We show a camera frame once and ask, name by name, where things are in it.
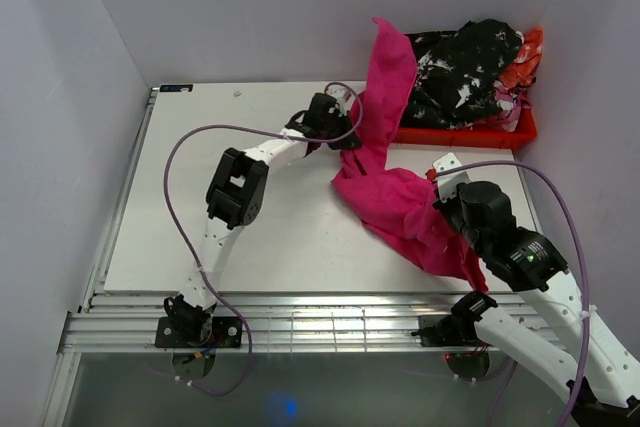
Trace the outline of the pink trousers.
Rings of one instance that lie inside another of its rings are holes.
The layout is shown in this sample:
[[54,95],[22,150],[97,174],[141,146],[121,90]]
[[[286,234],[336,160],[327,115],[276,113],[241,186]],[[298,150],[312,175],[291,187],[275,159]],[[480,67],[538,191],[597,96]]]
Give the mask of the pink trousers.
[[366,86],[349,114],[362,146],[340,153],[341,167],[332,188],[365,229],[417,268],[460,279],[486,293],[479,258],[433,207],[434,184],[405,168],[386,166],[417,75],[417,61],[406,35],[385,19],[375,17],[373,22],[378,31]]

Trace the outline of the red plastic bin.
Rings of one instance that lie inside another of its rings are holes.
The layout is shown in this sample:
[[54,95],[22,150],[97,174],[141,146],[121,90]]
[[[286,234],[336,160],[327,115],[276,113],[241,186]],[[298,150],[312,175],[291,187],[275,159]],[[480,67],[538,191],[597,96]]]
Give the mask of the red plastic bin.
[[449,147],[475,147],[518,150],[537,136],[531,109],[523,112],[513,133],[470,127],[461,130],[435,130],[400,127],[395,143],[436,145]]

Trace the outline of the black label sticker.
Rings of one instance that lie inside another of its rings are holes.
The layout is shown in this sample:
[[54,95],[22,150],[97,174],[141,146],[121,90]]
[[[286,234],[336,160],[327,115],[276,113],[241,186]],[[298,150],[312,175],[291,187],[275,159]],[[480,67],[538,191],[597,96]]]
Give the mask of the black label sticker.
[[163,84],[159,87],[161,93],[185,93],[192,92],[192,84]]

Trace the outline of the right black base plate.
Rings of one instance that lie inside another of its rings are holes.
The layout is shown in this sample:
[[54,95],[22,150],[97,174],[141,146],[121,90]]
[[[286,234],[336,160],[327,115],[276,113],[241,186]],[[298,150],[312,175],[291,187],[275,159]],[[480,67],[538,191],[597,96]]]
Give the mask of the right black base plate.
[[420,316],[418,328],[410,333],[423,347],[484,347],[492,344],[482,341],[476,333],[480,317],[453,314],[442,317]]

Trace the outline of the black white patterned garment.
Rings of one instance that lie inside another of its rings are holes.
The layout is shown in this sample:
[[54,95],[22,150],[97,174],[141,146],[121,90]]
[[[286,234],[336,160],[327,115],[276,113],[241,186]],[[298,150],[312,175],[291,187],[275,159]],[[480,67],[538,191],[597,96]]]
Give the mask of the black white patterned garment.
[[460,130],[501,112],[494,83],[516,59],[524,35],[495,19],[457,31],[408,35],[417,74],[400,125]]

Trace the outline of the pink white patterned garment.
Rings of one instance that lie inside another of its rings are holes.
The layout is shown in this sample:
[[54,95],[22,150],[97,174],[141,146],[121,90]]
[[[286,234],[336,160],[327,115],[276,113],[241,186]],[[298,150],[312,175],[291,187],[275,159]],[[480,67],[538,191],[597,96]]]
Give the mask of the pink white patterned garment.
[[486,127],[490,130],[513,133],[523,112],[531,109],[526,87],[507,88],[502,82],[495,81],[493,100],[498,112],[488,118],[473,122],[474,128]]

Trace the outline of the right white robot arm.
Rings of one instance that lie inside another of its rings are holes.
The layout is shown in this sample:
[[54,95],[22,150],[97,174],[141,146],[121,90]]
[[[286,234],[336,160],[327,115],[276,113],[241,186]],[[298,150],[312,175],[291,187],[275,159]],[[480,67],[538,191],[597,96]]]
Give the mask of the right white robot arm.
[[440,211],[489,271],[547,324],[552,344],[474,291],[451,309],[454,337],[499,348],[549,387],[580,426],[639,423],[639,362],[593,307],[585,289],[543,235],[520,227],[509,197],[488,181],[459,175],[437,183]]

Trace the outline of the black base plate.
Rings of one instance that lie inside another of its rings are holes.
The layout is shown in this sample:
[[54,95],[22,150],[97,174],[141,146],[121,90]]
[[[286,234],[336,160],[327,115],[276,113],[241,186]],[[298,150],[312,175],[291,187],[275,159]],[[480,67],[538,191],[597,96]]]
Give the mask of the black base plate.
[[484,347],[492,344],[482,341],[476,333],[480,317],[453,314],[442,317],[420,316],[418,328],[410,333],[423,347]]
[[194,331],[180,327],[169,317],[158,321],[154,346],[167,349],[239,348],[243,326],[233,316],[212,317]]

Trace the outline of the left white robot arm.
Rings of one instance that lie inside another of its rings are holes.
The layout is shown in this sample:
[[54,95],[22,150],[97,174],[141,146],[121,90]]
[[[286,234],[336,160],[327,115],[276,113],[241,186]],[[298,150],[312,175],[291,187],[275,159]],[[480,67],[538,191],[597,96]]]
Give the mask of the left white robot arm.
[[[326,145],[336,151],[362,146],[356,129],[363,120],[361,98],[341,82],[327,84],[313,95],[307,109],[295,113],[277,133],[248,127],[213,124],[184,134],[172,147],[163,172],[163,195],[169,215],[193,257],[195,272],[185,287],[163,302],[166,320],[179,341],[189,346],[210,346],[220,340],[214,334],[213,311],[224,303],[215,288],[227,258],[244,228],[261,210],[271,172],[303,159]],[[226,149],[205,194],[206,225],[202,247],[189,239],[170,199],[169,177],[180,147],[195,135],[213,130],[231,130],[265,137],[245,150]]]

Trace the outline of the aluminium frame rail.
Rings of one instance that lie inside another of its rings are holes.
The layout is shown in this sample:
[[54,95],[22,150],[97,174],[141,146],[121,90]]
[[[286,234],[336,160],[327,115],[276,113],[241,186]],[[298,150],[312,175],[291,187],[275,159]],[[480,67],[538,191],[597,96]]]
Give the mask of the aluminium frame rail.
[[[458,294],[268,295],[229,297],[248,321],[256,353],[417,352],[418,321],[436,321]],[[67,317],[63,353],[151,353],[160,295],[95,294]]]

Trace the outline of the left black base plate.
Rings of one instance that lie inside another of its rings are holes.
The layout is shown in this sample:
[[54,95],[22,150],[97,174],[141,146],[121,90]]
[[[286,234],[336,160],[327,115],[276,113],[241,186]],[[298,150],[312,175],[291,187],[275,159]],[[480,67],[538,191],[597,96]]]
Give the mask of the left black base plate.
[[169,317],[158,321],[154,346],[167,349],[239,348],[243,326],[233,316],[212,317],[194,331],[180,327]]

